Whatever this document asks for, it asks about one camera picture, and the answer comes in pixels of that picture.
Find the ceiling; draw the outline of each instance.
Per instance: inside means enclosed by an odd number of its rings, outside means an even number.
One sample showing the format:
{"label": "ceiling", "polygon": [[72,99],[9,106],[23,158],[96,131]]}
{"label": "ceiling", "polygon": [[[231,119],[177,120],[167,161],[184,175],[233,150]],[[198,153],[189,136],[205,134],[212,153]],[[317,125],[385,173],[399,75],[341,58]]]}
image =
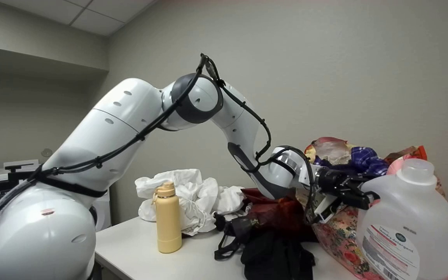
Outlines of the ceiling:
{"label": "ceiling", "polygon": [[100,36],[111,36],[156,0],[0,0],[0,4]]}

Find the bottle cap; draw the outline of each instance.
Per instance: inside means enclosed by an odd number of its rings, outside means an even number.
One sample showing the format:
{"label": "bottle cap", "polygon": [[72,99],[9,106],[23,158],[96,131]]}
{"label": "bottle cap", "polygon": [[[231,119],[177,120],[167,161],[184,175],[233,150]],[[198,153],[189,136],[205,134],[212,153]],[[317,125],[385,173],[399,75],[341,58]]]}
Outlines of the bottle cap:
{"label": "bottle cap", "polygon": [[415,186],[436,186],[435,167],[422,159],[407,159],[397,176]]}
{"label": "bottle cap", "polygon": [[158,197],[159,198],[172,198],[177,197],[177,189],[173,183],[166,183],[158,189]]}

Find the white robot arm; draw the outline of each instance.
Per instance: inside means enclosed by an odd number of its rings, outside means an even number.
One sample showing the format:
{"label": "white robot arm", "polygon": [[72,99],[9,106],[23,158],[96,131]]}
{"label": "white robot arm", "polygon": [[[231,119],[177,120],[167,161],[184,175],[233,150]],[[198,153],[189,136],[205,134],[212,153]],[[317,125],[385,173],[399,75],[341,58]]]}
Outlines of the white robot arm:
{"label": "white robot arm", "polygon": [[278,148],[261,162],[270,147],[256,153],[254,144],[265,122],[203,55],[197,74],[166,89],[122,82],[26,186],[0,201],[0,280],[88,279],[94,200],[122,178],[153,130],[180,131],[208,120],[226,134],[231,155],[265,197],[290,197],[296,183],[312,183],[309,161],[295,148]]}

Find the yellow bottle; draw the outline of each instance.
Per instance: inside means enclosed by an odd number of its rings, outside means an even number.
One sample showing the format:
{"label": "yellow bottle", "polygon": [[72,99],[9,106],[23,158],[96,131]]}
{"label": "yellow bottle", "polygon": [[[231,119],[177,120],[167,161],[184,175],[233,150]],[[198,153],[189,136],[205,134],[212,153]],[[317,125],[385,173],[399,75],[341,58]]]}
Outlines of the yellow bottle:
{"label": "yellow bottle", "polygon": [[163,254],[177,253],[183,246],[180,198],[175,184],[166,183],[156,192],[158,248]]}

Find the table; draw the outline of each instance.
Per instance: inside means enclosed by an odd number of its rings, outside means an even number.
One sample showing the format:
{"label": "table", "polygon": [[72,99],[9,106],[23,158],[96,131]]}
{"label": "table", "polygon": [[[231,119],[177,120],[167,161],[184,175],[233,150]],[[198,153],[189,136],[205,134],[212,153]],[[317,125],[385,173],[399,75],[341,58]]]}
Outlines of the table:
{"label": "table", "polygon": [[[181,251],[158,251],[158,228],[141,218],[130,220],[97,234],[97,262],[122,280],[245,280],[237,254],[231,260],[214,260],[223,234],[201,234],[186,239]],[[320,245],[304,245],[317,257],[315,280],[355,279]]]}

